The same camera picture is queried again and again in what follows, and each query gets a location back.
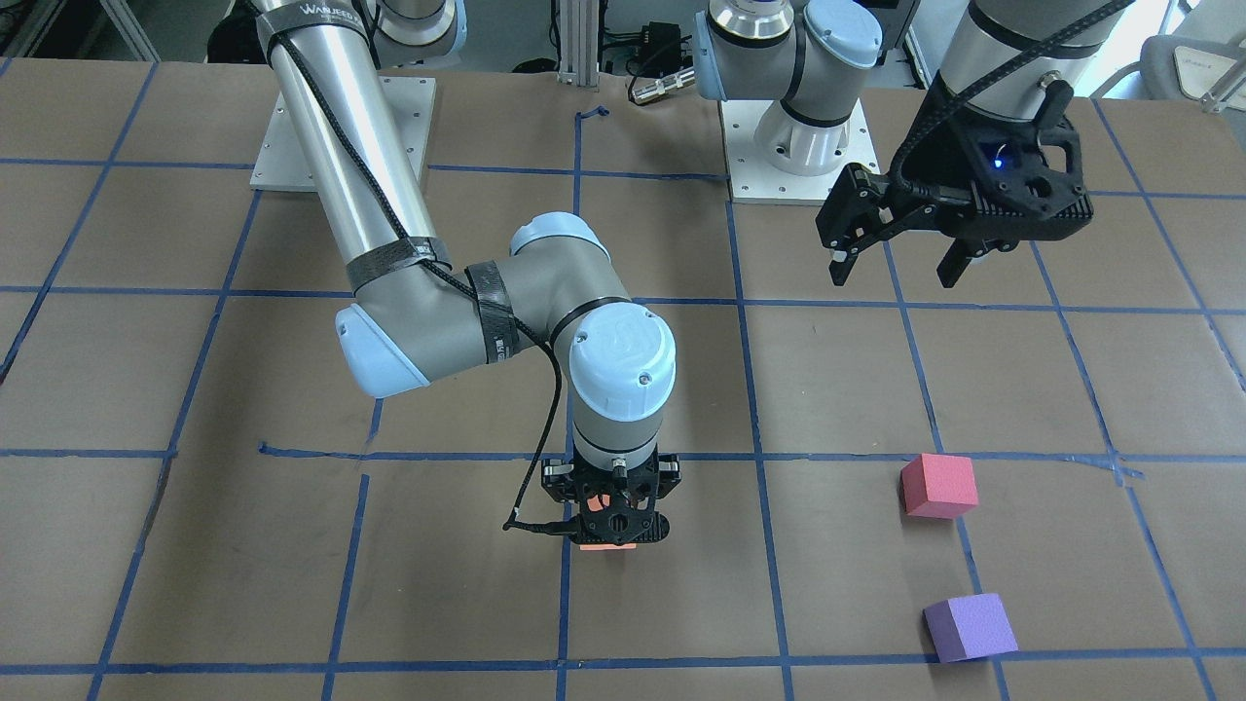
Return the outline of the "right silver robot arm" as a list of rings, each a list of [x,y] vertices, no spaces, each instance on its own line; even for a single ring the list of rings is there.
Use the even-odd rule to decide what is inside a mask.
[[[679,484],[660,453],[663,410],[677,385],[677,339],[632,301],[606,245],[569,212],[535,215],[506,256],[455,266],[470,240],[424,198],[383,66],[462,44],[455,1],[245,1],[275,72],[354,299],[335,332],[358,386],[374,398],[427,387],[537,347],[572,403],[572,456],[535,458],[531,473],[564,522],[510,529],[579,547],[654,544],[672,524],[658,502]]]

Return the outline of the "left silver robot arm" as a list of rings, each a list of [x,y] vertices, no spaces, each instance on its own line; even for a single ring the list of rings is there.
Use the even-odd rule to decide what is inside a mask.
[[[868,248],[911,230],[951,240],[937,275],[1089,225],[1082,139],[1067,111],[1077,77],[1116,27],[1121,1],[971,1],[890,167],[844,154],[882,22],[858,1],[711,1],[692,59],[706,100],[761,100],[753,142],[768,166],[835,173],[816,215],[844,285]]]

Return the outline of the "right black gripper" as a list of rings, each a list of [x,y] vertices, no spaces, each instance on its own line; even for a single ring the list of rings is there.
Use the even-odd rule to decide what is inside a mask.
[[[564,522],[551,522],[541,527],[547,535],[564,535],[578,544],[589,530],[591,520],[609,515],[617,544],[635,542],[655,544],[672,530],[672,524],[657,510],[657,501],[665,498],[682,482],[679,457],[655,453],[632,469],[601,469],[574,456],[563,461],[546,459],[541,466],[541,487],[557,502],[574,502],[578,513]],[[606,513],[582,515],[588,498],[611,496]]]

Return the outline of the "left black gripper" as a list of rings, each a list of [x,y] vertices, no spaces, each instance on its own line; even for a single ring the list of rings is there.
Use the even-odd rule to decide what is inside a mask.
[[[1013,252],[1019,240],[1063,240],[1089,225],[1094,210],[1082,143],[1064,115],[1072,98],[1072,85],[1057,78],[1033,120],[998,120],[964,105],[926,134],[900,173],[957,197],[957,205],[846,164],[816,214],[832,283],[846,284],[861,252],[912,228],[954,237],[937,266],[939,285],[954,288],[971,263],[991,252]]]

